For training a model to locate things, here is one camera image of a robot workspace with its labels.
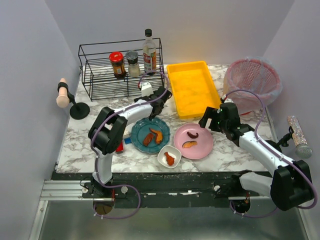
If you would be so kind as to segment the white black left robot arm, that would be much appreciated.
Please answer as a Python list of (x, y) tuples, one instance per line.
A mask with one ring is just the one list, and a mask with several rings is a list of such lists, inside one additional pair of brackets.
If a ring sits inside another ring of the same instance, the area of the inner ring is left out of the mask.
[(160, 115), (164, 105), (172, 93), (161, 86), (149, 96), (138, 97), (134, 103), (123, 108), (104, 107), (91, 126), (88, 137), (90, 147), (95, 153), (95, 181), (106, 185), (112, 179), (112, 159), (120, 143), (126, 127), (137, 121), (153, 120)]

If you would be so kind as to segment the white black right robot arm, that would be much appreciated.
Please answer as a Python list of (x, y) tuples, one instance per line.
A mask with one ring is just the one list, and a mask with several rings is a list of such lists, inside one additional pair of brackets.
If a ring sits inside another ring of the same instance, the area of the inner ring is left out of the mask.
[(275, 206), (287, 211), (302, 208), (303, 204), (318, 202), (318, 195), (312, 184), (309, 165), (304, 160), (295, 161), (263, 140), (248, 124), (241, 123), (237, 106), (233, 102), (222, 103), (219, 108), (207, 107), (198, 122), (213, 132), (223, 133), (236, 146), (253, 155), (270, 173), (270, 176), (242, 171), (236, 174), (238, 186), (272, 199)]

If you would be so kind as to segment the grey cap salt grinder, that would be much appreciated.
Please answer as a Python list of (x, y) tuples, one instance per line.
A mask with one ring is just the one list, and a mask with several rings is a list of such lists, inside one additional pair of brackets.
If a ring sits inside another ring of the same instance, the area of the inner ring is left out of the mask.
[(140, 76), (140, 67), (138, 64), (139, 54), (135, 50), (130, 50), (125, 54), (128, 62), (128, 73), (131, 77), (136, 78)]

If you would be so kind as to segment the red lid sauce jar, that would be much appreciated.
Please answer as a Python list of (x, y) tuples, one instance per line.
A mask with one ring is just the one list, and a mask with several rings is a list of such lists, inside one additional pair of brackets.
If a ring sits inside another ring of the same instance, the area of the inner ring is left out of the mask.
[(112, 52), (109, 55), (109, 61), (112, 65), (114, 76), (117, 79), (123, 79), (126, 76), (123, 54), (119, 51)]

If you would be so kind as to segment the dark sauce glass bottle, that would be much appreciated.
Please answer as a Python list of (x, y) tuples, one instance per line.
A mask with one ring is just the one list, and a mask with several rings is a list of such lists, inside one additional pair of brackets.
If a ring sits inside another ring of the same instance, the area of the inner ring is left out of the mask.
[(144, 72), (152, 76), (157, 69), (156, 44), (152, 39), (152, 30), (147, 28), (144, 31), (145, 41), (142, 45)]

